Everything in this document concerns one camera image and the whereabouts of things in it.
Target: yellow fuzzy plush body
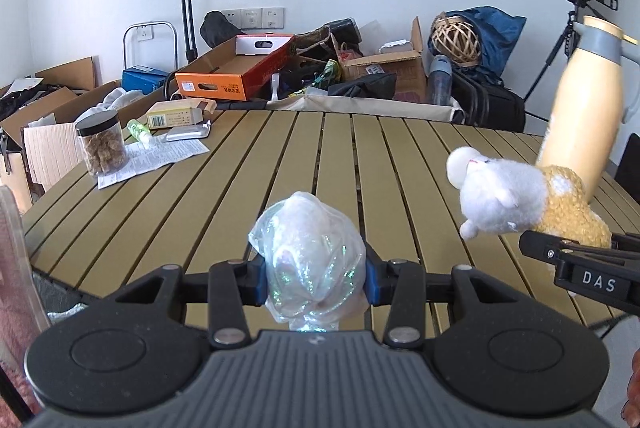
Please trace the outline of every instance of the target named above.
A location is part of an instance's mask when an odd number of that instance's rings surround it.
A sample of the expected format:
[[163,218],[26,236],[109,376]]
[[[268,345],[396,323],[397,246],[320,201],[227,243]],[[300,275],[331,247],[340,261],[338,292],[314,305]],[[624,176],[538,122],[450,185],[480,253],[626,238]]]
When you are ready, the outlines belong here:
[[534,231],[577,241],[583,246],[610,248],[611,232],[589,207],[577,174],[562,166],[540,170],[545,176],[548,196],[542,220]]

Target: tripod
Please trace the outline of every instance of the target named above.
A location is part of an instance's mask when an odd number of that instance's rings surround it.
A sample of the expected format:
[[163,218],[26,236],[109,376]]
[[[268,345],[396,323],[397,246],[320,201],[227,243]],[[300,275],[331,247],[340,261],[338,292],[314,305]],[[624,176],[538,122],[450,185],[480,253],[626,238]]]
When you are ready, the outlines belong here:
[[[602,20],[608,21],[607,18],[605,18],[598,10],[596,10],[589,4],[589,2],[592,0],[567,0],[567,1],[573,3],[574,8],[569,12],[568,14],[569,17],[567,19],[564,30],[558,37],[558,40],[556,40],[556,43],[554,44],[553,49],[551,50],[551,53],[549,53],[549,56],[546,57],[545,65],[543,66],[542,70],[540,71],[540,73],[534,80],[533,84],[529,88],[527,95],[524,97],[525,103],[529,99],[532,92],[540,83],[540,80],[545,75],[546,70],[556,59],[556,56],[558,55],[558,51],[560,50],[560,47],[562,46],[562,44],[564,44],[564,54],[567,56],[568,59],[571,58],[571,55],[574,53],[575,48],[578,46],[578,37],[576,36],[576,33],[574,31],[574,22],[578,19],[578,12],[580,11],[580,8],[582,9],[589,8],[593,12],[593,15],[595,15],[596,17]],[[615,12],[618,10],[618,0],[595,0],[595,1],[599,2],[600,4],[604,4],[607,8]],[[548,122],[548,119],[543,118],[542,116],[535,115],[528,111],[525,111],[525,112],[529,116],[533,116],[534,118],[541,119],[542,121]]]

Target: stuffed animal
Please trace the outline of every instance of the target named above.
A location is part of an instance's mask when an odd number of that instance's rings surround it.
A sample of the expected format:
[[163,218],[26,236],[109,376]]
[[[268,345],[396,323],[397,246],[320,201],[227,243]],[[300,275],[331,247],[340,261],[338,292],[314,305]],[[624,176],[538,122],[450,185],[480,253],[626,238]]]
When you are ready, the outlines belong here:
[[589,208],[582,181],[569,168],[491,159],[460,147],[447,159],[447,177],[460,190],[466,217],[460,236],[465,240],[480,231],[533,230],[585,246],[611,247],[609,228]]

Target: wooden slat table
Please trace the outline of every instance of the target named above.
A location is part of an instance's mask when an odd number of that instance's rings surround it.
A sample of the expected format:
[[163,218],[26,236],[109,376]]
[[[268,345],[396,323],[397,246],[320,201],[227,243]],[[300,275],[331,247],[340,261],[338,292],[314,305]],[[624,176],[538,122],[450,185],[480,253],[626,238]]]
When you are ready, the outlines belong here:
[[[343,211],[384,259],[420,261],[448,273],[473,264],[570,318],[593,326],[617,310],[569,296],[545,264],[524,257],[518,236],[463,242],[458,191],[446,176],[454,148],[533,163],[539,137],[418,119],[364,115],[226,111],[204,144],[209,153],[97,190],[75,167],[23,217],[33,266],[64,285],[102,297],[162,264],[188,273],[254,254],[247,233],[269,205],[297,190]],[[640,206],[608,175],[593,208],[612,231],[640,232]],[[382,331],[388,308],[341,322]],[[253,332],[277,325],[246,308]],[[444,305],[427,311],[428,334],[449,326]],[[187,322],[206,324],[206,306]]]

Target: silver packet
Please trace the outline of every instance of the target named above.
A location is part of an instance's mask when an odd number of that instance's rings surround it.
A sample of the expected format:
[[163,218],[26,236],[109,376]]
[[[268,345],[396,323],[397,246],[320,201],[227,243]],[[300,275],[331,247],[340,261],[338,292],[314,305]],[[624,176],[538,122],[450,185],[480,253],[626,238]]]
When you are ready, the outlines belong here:
[[174,127],[166,134],[162,135],[162,141],[180,141],[181,139],[202,139],[207,137],[211,131],[211,121],[207,120],[204,123],[198,123],[197,125],[184,125],[181,127]]

